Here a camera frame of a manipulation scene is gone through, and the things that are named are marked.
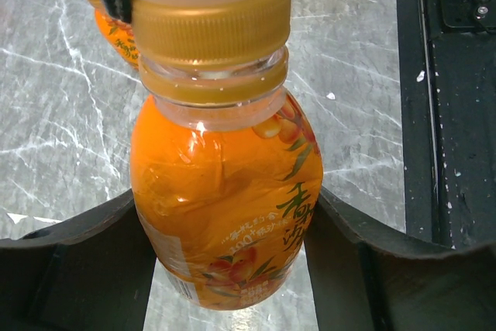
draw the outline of orange juice bottle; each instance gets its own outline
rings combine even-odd
[[[105,12],[100,0],[88,0],[95,8],[95,21],[100,33],[132,67],[138,68],[138,50],[131,25],[113,19]]]
[[[200,306],[257,304],[284,282],[322,183],[314,133],[283,87],[291,0],[133,0],[151,92],[131,140],[143,228]]]

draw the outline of bottle cap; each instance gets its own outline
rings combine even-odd
[[[282,48],[290,14],[291,0],[133,0],[132,26],[154,63],[219,71]]]

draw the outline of white marble vein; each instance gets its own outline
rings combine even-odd
[[[306,111],[324,185],[405,228],[395,0],[294,0],[287,86]],[[146,97],[85,0],[0,3],[0,238],[70,218],[129,188]],[[160,267],[145,330],[317,330],[305,252],[273,297],[238,312],[180,298]]]

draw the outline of black holder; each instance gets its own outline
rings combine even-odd
[[[321,331],[484,331],[496,322],[494,243],[426,243],[322,189],[305,248]],[[143,329],[155,255],[131,191],[0,240],[0,263],[2,330]]]

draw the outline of orange berry illustration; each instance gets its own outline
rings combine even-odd
[[[284,105],[282,105],[282,108],[279,110],[279,113],[283,118],[286,119],[294,119],[295,118],[295,110],[293,109],[293,106],[291,103],[286,99],[286,102]]]
[[[226,260],[217,260],[208,266],[206,274],[219,281],[228,281],[231,267],[232,265],[230,262]]]
[[[253,263],[251,261],[240,261],[234,264],[229,272],[229,278],[233,282],[241,282],[250,279],[253,273]]]
[[[315,142],[315,134],[313,133],[312,127],[310,126],[310,123],[308,122],[308,120],[304,119],[301,126],[302,126],[303,136],[305,136],[306,140],[310,143],[314,143]]]
[[[270,139],[281,131],[281,122],[278,117],[271,116],[266,121],[253,126],[253,131],[262,139]]]
[[[319,149],[319,145],[317,145],[317,143],[314,143],[314,145],[313,145],[313,152],[317,155],[320,155],[320,149]]]
[[[253,279],[252,281],[249,281],[246,285],[244,285],[243,289],[244,288],[246,288],[246,289],[254,288],[259,284],[263,284],[265,281],[270,283],[269,282],[269,276],[267,274],[261,274],[258,277],[256,277],[255,279]]]
[[[239,291],[239,286],[230,280],[220,281],[217,279],[209,278],[206,285],[207,288],[210,288],[213,291],[224,292],[232,295],[237,295]]]
[[[282,119],[282,128],[279,132],[279,138],[283,143],[293,143],[298,139],[301,134],[301,129],[293,122],[289,120]]]
[[[247,261],[254,264],[256,260],[257,260],[257,249],[251,246],[238,250],[234,254],[234,257],[232,259],[232,265]]]
[[[287,95],[287,102],[290,102],[291,107],[296,112],[297,116],[303,116],[303,111],[301,110],[300,105],[296,102],[295,98],[291,95]]]

